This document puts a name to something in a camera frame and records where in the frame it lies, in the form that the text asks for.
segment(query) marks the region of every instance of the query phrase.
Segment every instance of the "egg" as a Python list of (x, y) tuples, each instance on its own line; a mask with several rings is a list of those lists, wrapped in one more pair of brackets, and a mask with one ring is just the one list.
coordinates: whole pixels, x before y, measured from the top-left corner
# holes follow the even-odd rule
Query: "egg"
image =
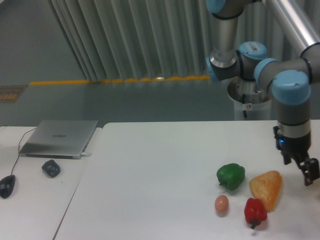
[(225, 195), (220, 195), (214, 202), (215, 210), (219, 213), (225, 213), (229, 207), (229, 200)]

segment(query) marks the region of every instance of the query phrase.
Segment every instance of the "pepper stem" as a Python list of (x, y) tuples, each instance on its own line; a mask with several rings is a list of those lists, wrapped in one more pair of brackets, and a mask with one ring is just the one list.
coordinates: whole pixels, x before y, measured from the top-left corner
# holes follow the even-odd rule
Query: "pepper stem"
[(257, 220), (253, 220), (253, 221), (252, 221), (251, 228), (252, 228), (252, 229), (255, 229), (255, 227), (257, 226), (257, 224), (258, 224), (258, 221), (257, 221)]

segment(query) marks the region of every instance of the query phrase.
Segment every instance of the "green bell pepper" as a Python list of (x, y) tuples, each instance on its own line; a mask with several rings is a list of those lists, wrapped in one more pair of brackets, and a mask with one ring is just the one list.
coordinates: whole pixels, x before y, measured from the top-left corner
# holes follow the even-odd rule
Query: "green bell pepper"
[(236, 190), (245, 179), (245, 168), (237, 163), (230, 163), (218, 169), (216, 176), (220, 186), (233, 191)]

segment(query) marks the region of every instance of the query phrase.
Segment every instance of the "laptop logo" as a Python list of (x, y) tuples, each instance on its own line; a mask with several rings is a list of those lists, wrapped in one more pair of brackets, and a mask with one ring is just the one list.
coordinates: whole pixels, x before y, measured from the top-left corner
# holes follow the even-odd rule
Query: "laptop logo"
[(54, 138), (65, 138), (65, 137), (67, 137), (67, 135), (54, 134), (54, 135), (52, 135), (52, 137), (54, 137)]

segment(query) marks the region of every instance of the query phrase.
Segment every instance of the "blue joint cap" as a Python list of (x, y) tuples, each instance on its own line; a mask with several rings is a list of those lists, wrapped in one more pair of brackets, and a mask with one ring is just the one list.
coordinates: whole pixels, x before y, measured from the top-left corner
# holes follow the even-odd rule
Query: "blue joint cap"
[(267, 58), (267, 48), (257, 41), (246, 41), (242, 43), (239, 51), (249, 59), (261, 61)]
[(210, 76), (212, 82), (219, 82), (219, 79), (217, 78), (215, 71), (213, 70), (213, 68), (211, 66), (209, 57), (207, 57), (205, 59), (205, 62), (206, 62), (206, 66), (208, 68), (209, 76)]
[(274, 98), (286, 105), (300, 105), (311, 95), (308, 76), (297, 70), (286, 70), (277, 74), (271, 89)]
[(259, 77), (260, 77), (261, 71), (264, 69), (265, 66), (267, 66), (269, 63), (274, 62), (274, 61), (278, 62), (278, 60), (276, 60), (274, 58), (266, 58), (266, 59), (262, 60), (261, 62), (259, 62), (256, 65), (256, 67), (254, 69), (253, 76), (254, 76), (254, 79), (256, 81), (256, 84), (258, 84), (259, 87), (260, 87), (260, 85), (259, 85)]
[(212, 14), (217, 14), (224, 7), (226, 0), (206, 0), (206, 8)]

